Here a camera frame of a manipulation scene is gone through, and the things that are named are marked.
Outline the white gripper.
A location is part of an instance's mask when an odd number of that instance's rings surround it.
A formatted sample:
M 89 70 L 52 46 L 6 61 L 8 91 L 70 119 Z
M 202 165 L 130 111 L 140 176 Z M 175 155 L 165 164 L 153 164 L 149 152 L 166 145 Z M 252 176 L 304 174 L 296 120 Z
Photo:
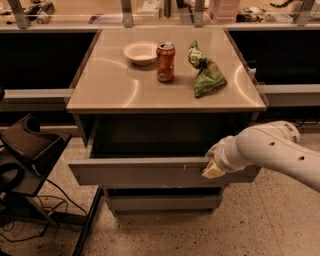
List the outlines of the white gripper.
M 205 169 L 202 176 L 208 179 L 222 177 L 227 173 L 242 171 L 252 162 L 247 160 L 237 146 L 240 136 L 227 136 L 214 144 L 205 154 L 206 157 L 213 157 Z

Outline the dark robot base tray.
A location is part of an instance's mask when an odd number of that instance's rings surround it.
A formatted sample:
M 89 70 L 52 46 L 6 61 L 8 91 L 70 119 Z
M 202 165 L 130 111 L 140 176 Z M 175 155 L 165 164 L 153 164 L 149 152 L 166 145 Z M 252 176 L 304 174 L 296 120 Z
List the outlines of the dark robot base tray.
M 17 163 L 22 169 L 22 177 L 13 193 L 35 196 L 48 177 L 71 135 L 42 131 L 38 119 L 32 115 L 19 120 L 0 132 L 5 146 L 2 163 Z

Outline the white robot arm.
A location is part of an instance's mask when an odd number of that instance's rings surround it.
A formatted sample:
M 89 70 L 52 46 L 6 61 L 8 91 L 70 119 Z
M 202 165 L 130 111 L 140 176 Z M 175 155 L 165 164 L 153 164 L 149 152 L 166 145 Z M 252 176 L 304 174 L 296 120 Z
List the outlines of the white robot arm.
M 287 175 L 320 191 L 320 153 L 298 144 L 300 134 L 287 121 L 254 125 L 227 136 L 206 153 L 209 163 L 202 175 L 208 179 L 256 165 Z

